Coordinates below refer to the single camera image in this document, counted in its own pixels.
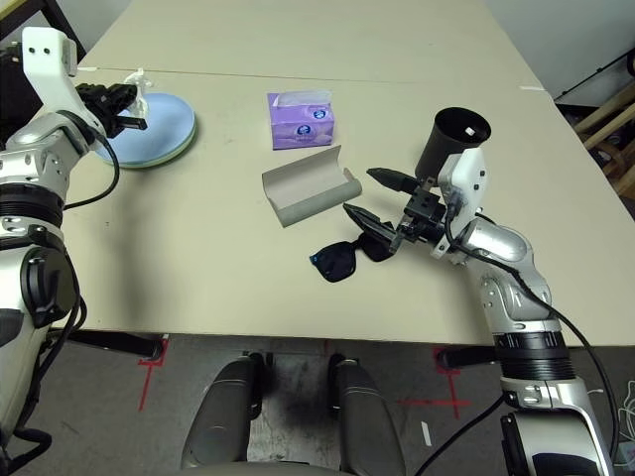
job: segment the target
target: wall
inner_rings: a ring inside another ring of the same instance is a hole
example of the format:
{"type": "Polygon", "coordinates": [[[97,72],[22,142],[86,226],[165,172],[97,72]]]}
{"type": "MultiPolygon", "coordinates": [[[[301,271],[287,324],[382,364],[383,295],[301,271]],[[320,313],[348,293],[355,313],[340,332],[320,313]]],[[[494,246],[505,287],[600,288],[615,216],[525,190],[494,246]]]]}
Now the wall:
{"type": "MultiPolygon", "coordinates": [[[[534,74],[557,97],[635,47],[634,0],[485,0],[534,74]]],[[[629,80],[625,61],[562,101],[599,105],[629,80]]]]}
{"type": "MultiPolygon", "coordinates": [[[[0,0],[0,8],[4,8],[10,0],[0,0]]],[[[68,22],[79,37],[79,40],[90,50],[110,25],[130,4],[131,0],[58,0],[68,22]]],[[[45,27],[47,21],[39,13],[26,25],[45,27]]],[[[16,32],[6,41],[19,40],[20,33],[16,32]]]]}

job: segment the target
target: tissue box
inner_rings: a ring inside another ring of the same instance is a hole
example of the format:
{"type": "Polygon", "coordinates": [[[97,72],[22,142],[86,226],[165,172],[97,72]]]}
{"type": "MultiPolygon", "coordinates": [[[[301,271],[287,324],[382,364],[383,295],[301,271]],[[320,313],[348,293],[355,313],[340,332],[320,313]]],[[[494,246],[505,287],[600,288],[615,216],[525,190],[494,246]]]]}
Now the tissue box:
{"type": "Polygon", "coordinates": [[[268,95],[274,150],[328,146],[335,119],[327,91],[272,92],[268,95]]]}

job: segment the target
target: purple tissue box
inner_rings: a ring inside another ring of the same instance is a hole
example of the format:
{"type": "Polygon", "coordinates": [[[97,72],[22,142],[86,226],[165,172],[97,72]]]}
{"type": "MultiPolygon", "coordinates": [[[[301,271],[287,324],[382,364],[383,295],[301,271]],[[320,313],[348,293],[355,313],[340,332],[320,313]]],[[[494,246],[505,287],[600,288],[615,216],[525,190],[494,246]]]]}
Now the purple tissue box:
{"type": "Polygon", "coordinates": [[[277,107],[274,102],[278,95],[277,92],[267,94],[274,150],[332,143],[335,118],[330,104],[277,107]]]}

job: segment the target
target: sunglasses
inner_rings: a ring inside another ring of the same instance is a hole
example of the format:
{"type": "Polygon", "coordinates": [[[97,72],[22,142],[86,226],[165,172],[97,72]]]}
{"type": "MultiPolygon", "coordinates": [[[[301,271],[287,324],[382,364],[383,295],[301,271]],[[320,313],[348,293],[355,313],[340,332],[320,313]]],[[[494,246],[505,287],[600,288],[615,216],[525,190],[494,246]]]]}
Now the sunglasses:
{"type": "Polygon", "coordinates": [[[364,232],[352,243],[349,241],[333,243],[310,256],[309,259],[327,281],[337,283],[355,272],[355,250],[358,248],[361,248],[375,263],[393,256],[388,251],[388,243],[379,241],[364,232]]]}

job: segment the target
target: black cup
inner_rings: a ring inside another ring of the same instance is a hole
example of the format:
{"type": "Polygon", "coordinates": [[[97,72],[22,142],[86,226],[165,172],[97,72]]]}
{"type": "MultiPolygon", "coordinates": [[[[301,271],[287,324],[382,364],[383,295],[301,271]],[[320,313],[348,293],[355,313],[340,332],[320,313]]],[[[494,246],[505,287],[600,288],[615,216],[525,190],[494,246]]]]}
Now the black cup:
{"type": "Polygon", "coordinates": [[[491,132],[487,121],[469,109],[449,107],[439,111],[415,176],[419,180],[430,179],[430,184],[436,185],[447,156],[480,146],[489,139],[491,132]]]}

